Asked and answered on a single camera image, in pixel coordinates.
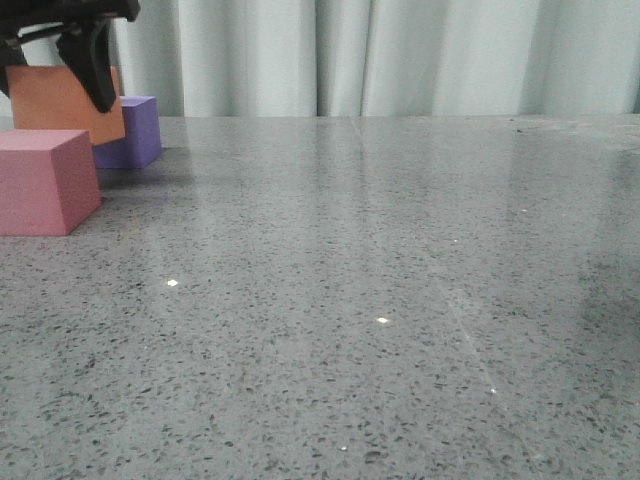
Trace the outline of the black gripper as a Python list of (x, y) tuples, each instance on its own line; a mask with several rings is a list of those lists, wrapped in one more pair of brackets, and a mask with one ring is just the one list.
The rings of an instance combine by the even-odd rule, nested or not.
[(109, 112), (115, 103), (115, 87), (109, 58), (110, 19), (125, 18), (133, 22), (140, 10), (137, 0), (2, 1), (2, 93), (9, 95), (7, 68), (27, 64), (17, 38), (22, 28), (51, 23), (76, 23), (64, 31), (56, 41), (58, 53), (79, 80), (96, 109), (100, 113)]

